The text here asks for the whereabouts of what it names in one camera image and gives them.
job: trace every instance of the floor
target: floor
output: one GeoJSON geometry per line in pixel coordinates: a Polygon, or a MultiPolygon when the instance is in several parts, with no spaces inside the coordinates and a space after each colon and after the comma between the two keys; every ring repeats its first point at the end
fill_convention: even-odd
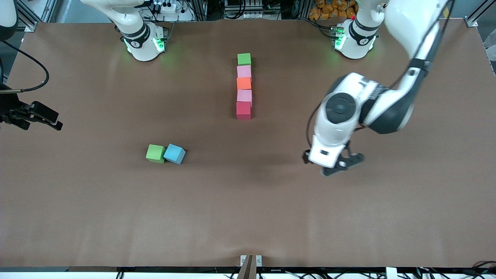
{"type": "MultiPolygon", "coordinates": [[[[459,0],[455,3],[452,17],[464,17],[469,15],[484,0],[459,0]]],[[[84,5],[80,0],[59,0],[54,12],[55,22],[60,23],[102,23],[110,20],[101,12],[84,5]]],[[[488,52],[488,57],[493,61],[490,63],[493,70],[496,69],[496,4],[493,4],[478,20],[479,33],[488,52]]],[[[19,46],[24,36],[18,32],[9,42],[19,46]]],[[[12,68],[16,52],[4,44],[0,45],[0,57],[2,59],[4,74],[8,76],[12,68]]]]}

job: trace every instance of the orange cube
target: orange cube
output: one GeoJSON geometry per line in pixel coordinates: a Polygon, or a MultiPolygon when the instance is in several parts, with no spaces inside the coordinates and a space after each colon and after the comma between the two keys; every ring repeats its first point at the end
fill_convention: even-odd
{"type": "Polygon", "coordinates": [[[250,77],[238,77],[236,78],[238,83],[238,90],[251,89],[251,78],[250,77]]]}

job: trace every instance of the green cube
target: green cube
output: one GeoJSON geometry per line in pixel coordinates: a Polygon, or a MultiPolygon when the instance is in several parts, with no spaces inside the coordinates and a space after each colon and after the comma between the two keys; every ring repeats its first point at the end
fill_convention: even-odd
{"type": "Polygon", "coordinates": [[[238,65],[239,66],[251,65],[251,55],[249,53],[238,54],[238,65]]]}
{"type": "Polygon", "coordinates": [[[150,144],[148,146],[148,152],[146,153],[146,158],[150,162],[163,164],[165,162],[164,153],[165,153],[165,147],[161,145],[150,144]]]}

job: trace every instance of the pink cube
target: pink cube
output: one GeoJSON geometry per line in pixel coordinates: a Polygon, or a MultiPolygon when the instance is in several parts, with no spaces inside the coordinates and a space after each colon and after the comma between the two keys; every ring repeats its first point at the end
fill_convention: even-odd
{"type": "Polygon", "coordinates": [[[249,106],[252,107],[252,98],[251,98],[251,90],[249,89],[240,89],[238,90],[238,102],[249,102],[249,106]]]}
{"type": "Polygon", "coordinates": [[[249,77],[251,79],[251,66],[238,66],[238,77],[249,77]]]}

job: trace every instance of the black clamp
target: black clamp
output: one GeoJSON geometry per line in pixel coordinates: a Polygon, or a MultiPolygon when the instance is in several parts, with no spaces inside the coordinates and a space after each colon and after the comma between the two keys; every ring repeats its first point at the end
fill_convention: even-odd
{"type": "Polygon", "coordinates": [[[409,68],[419,68],[420,70],[425,71],[426,76],[427,76],[427,74],[431,70],[432,63],[430,61],[427,61],[427,60],[413,58],[410,61],[410,63],[408,64],[408,67],[409,68]]]}
{"type": "Polygon", "coordinates": [[[20,102],[22,105],[11,109],[0,116],[0,123],[13,124],[23,130],[29,128],[29,122],[46,124],[57,131],[62,129],[62,122],[58,121],[59,113],[44,104],[34,101],[31,105],[20,102]]]}

